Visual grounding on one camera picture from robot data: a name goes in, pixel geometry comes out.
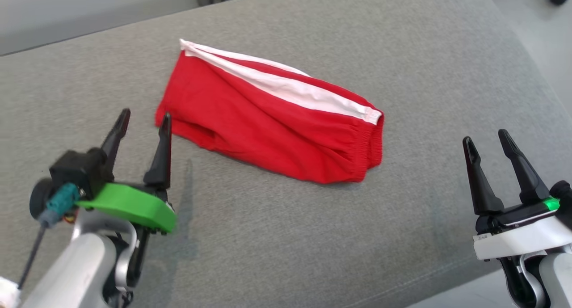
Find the garment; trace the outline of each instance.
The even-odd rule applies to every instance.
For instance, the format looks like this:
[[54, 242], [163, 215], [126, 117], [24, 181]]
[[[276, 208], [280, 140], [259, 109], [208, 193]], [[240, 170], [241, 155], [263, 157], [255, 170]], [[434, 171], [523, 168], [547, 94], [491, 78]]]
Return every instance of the garment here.
[[281, 63], [180, 40], [156, 113], [173, 133], [299, 180], [362, 181], [382, 161], [384, 116], [364, 98]]

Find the green light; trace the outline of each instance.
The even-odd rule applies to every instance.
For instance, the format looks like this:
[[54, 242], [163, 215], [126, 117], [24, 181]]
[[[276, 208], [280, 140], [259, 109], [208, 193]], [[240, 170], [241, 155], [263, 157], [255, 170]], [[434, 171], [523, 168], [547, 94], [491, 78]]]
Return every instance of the green light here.
[[557, 198], [553, 198], [552, 196], [549, 198], [545, 198], [543, 202], [544, 204], [546, 204], [546, 207], [550, 211], [554, 211], [560, 208], [560, 200]]

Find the gray floor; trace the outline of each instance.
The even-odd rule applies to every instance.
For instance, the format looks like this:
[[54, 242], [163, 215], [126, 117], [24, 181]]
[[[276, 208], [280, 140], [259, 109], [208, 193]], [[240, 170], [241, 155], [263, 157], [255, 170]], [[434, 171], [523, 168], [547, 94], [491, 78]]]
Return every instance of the gray floor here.
[[[572, 0], [493, 0], [572, 116]], [[409, 308], [514, 308], [501, 271], [443, 292]]]

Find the black cable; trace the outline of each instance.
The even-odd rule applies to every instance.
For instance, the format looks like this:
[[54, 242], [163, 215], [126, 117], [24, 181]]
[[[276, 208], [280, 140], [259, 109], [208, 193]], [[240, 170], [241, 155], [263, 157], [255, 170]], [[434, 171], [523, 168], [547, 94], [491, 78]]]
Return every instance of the black cable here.
[[22, 274], [22, 278], [20, 278], [20, 282], [18, 282], [18, 290], [22, 290], [22, 286], [24, 282], [26, 282], [26, 278], [28, 277], [28, 273], [30, 273], [30, 269], [32, 268], [32, 263], [34, 263], [35, 255], [38, 253], [39, 244], [42, 242], [43, 234], [46, 232], [47, 223], [42, 222], [39, 227], [38, 236], [34, 241], [34, 246], [32, 247], [32, 251], [30, 252], [30, 257], [28, 257], [28, 262], [24, 267], [24, 273]]

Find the gray tablecloth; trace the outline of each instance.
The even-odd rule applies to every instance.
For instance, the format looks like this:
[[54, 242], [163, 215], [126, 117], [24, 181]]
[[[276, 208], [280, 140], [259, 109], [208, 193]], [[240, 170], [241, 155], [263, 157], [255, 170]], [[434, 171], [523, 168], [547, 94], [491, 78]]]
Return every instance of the gray tablecloth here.
[[[464, 136], [507, 204], [519, 188], [499, 128], [548, 186], [570, 178], [572, 122], [491, 0], [234, 0], [0, 58], [3, 276], [20, 276], [35, 237], [34, 183], [126, 106], [116, 177], [141, 180], [179, 38], [364, 96], [386, 115], [384, 160], [323, 186], [174, 137], [177, 231], [152, 238], [133, 307], [403, 307], [499, 268], [472, 251]], [[29, 287], [69, 236], [47, 233]]]

